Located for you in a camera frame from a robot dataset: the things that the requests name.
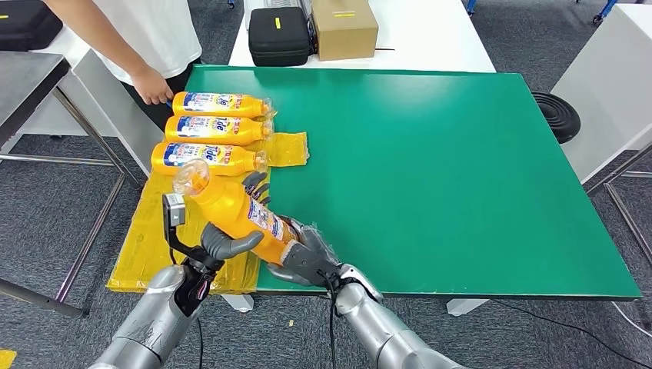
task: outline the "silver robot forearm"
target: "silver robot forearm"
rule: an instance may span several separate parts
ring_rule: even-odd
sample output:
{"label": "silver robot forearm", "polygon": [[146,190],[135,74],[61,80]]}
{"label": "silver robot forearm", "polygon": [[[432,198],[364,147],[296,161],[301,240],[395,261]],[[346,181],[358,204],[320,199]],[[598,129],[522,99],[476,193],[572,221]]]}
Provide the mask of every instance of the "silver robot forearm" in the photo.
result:
{"label": "silver robot forearm", "polygon": [[346,284],[339,291],[335,306],[353,327],[378,369],[464,369],[430,348],[358,283]]}
{"label": "silver robot forearm", "polygon": [[89,369],[158,369],[186,335],[201,307],[187,317],[175,303],[184,268],[160,270],[127,316],[111,344]]}

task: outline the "black rubber base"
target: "black rubber base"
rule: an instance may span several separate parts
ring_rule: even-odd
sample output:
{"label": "black rubber base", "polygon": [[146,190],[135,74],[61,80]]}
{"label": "black rubber base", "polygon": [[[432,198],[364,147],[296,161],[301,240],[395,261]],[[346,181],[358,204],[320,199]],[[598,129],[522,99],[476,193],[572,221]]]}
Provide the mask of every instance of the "black rubber base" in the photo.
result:
{"label": "black rubber base", "polygon": [[544,92],[533,91],[532,96],[550,125],[557,142],[563,144],[577,135],[581,126],[580,116],[571,104],[558,96]]}

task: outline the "cardboard box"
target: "cardboard box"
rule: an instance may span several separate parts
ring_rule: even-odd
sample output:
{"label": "cardboard box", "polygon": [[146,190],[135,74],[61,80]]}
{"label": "cardboard box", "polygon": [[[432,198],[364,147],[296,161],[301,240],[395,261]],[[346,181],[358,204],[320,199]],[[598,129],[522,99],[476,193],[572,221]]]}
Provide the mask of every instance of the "cardboard box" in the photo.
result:
{"label": "cardboard box", "polygon": [[368,0],[312,0],[319,60],[374,56],[378,23]]}

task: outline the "plastic bottle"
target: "plastic bottle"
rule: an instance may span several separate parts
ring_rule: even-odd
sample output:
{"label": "plastic bottle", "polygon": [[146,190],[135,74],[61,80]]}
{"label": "plastic bottle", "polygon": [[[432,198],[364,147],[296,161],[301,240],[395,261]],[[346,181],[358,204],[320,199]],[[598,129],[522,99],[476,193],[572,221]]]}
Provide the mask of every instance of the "plastic bottle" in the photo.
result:
{"label": "plastic bottle", "polygon": [[170,142],[244,146],[267,139],[272,133],[271,119],[259,122],[250,118],[175,115],[165,125],[165,139]]}
{"label": "plastic bottle", "polygon": [[294,229],[251,198],[241,183],[210,176],[206,161],[189,161],[173,183],[176,193],[195,200],[206,219],[229,236],[263,232],[261,243],[251,251],[268,263],[280,265],[288,242],[297,239]]}
{"label": "plastic bottle", "polygon": [[256,118],[272,113],[271,99],[261,100],[242,94],[179,92],[172,100],[175,115],[218,115]]}
{"label": "plastic bottle", "polygon": [[175,175],[192,159],[204,159],[211,175],[242,175],[248,171],[265,171],[264,151],[249,151],[239,146],[162,142],[151,152],[151,169],[162,175]]}

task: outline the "gray carpet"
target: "gray carpet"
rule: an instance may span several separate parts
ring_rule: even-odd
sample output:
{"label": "gray carpet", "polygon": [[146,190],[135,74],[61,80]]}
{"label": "gray carpet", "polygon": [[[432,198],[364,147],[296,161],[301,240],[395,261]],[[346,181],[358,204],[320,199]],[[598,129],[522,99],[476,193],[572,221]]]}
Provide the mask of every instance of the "gray carpet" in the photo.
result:
{"label": "gray carpet", "polygon": [[[238,6],[232,11],[225,2],[190,1],[206,62],[228,62],[242,10]],[[522,72],[532,88],[546,91],[590,37],[592,28],[586,23],[601,6],[593,0],[579,5],[567,0],[480,0],[473,22],[498,70]],[[116,140],[110,142],[128,157]],[[53,141],[25,136],[13,152],[101,158],[92,142],[75,137]],[[652,158],[641,167],[652,169]],[[0,218],[0,276],[54,294],[117,178],[116,171],[5,161],[0,173],[0,207],[6,213]],[[652,181],[621,179],[617,187],[652,240]],[[72,289],[70,302],[90,308],[88,318],[68,319],[0,296],[0,347],[18,351],[14,367],[82,368],[106,347],[139,298],[104,288],[137,201],[138,192],[126,184]],[[649,324],[652,268],[605,193],[594,199],[594,205],[646,296],[620,306],[638,324]],[[651,339],[629,326],[610,303],[507,302],[584,327],[623,354],[652,364]],[[388,298],[387,306],[433,348],[468,367],[637,367],[582,333],[494,302],[463,317],[446,314],[445,301],[436,299]],[[256,297],[255,309],[247,314],[233,311],[220,298],[209,298],[201,318],[205,367],[329,367],[327,312],[328,302],[316,297]],[[343,321],[337,321],[335,336],[341,368],[368,367]],[[194,327],[166,367],[197,364]]]}

